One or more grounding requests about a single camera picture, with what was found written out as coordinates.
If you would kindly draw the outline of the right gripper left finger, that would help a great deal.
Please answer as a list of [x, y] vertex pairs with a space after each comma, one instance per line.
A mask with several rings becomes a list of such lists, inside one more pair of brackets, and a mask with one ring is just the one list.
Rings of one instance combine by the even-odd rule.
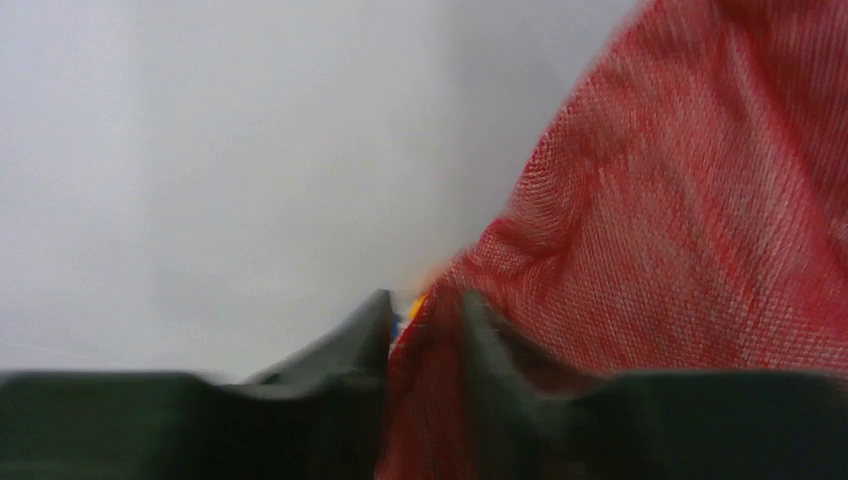
[[250, 379], [175, 371], [1, 376], [5, 479], [370, 479], [394, 313], [378, 290]]

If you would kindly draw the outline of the red printed pillowcase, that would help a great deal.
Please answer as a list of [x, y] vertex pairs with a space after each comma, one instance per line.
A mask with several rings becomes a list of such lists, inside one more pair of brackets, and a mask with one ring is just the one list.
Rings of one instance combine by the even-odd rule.
[[459, 302], [556, 360], [847, 368], [847, 5], [649, 1], [389, 358], [380, 479], [471, 479]]

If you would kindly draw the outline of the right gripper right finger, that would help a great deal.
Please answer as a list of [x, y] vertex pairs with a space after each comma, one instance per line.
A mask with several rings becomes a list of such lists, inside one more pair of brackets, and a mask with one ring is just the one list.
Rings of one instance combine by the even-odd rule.
[[843, 479], [847, 396], [830, 375], [556, 365], [476, 292], [462, 299], [481, 479]]

